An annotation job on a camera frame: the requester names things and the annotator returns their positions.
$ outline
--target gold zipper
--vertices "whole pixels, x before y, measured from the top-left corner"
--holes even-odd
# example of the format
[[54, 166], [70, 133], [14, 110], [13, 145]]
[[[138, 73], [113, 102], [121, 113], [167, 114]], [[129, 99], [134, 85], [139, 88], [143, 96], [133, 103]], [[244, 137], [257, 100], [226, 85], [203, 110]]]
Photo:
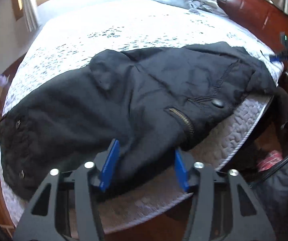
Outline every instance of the gold zipper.
[[184, 114], [182, 114], [181, 112], [179, 112], [175, 108], [169, 108], [169, 110], [171, 112], [175, 113], [177, 116], [179, 116], [182, 119], [182, 121], [188, 126], [189, 134], [193, 138], [194, 137], [194, 127], [193, 127], [191, 121], [188, 119], [188, 117], [186, 117]]

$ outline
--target red plaid cloth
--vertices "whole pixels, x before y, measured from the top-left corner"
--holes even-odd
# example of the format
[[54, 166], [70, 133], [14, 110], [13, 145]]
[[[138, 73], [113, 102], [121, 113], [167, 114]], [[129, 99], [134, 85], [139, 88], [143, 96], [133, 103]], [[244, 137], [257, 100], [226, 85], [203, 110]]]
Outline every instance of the red plaid cloth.
[[264, 160], [257, 164], [257, 168], [259, 169], [259, 171], [267, 170], [281, 160], [283, 160], [282, 153], [274, 150], [270, 152]]

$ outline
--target wall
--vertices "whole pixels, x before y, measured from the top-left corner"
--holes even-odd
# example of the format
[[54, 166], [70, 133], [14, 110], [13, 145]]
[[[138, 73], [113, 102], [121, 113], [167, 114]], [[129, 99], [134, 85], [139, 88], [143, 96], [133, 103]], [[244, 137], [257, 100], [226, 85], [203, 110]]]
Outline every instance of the wall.
[[24, 19], [13, 16], [11, 0], [0, 0], [0, 73], [28, 51], [42, 26], [50, 19], [85, 6], [114, 0], [50, 0], [38, 6], [41, 27], [34, 33], [26, 30]]

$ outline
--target quilted bedspread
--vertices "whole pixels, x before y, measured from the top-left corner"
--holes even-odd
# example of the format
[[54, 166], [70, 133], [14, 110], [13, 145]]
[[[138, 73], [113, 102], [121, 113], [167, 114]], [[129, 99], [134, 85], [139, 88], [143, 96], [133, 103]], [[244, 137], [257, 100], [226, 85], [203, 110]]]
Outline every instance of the quilted bedspread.
[[[85, 66], [105, 49], [182, 47], [219, 41], [244, 47], [250, 55], [263, 61], [273, 79], [278, 81], [283, 66], [273, 65], [263, 56], [272, 53], [271, 49], [229, 19], [203, 11], [199, 15], [192, 14], [186, 9], [151, 0], [122, 0], [82, 8], [52, 19], [44, 26], [18, 68], [3, 113], [41, 84], [67, 70]], [[232, 116], [218, 124], [191, 150], [196, 160], [221, 169], [252, 132], [268, 101], [267, 96], [249, 95]], [[25, 202], [4, 182], [1, 162], [0, 176], [6, 206], [17, 225]], [[173, 169], [169, 168], [146, 184], [100, 203], [104, 231], [110, 233], [142, 223], [188, 196], [178, 186]]]

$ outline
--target wooden furniture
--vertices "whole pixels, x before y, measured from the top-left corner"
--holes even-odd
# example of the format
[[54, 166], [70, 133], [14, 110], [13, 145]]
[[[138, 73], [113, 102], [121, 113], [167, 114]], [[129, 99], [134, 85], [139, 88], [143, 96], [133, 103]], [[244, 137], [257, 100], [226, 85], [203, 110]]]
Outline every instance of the wooden furniture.
[[274, 52], [281, 51], [280, 32], [288, 36], [288, 16], [266, 0], [218, 0], [231, 20], [248, 29]]

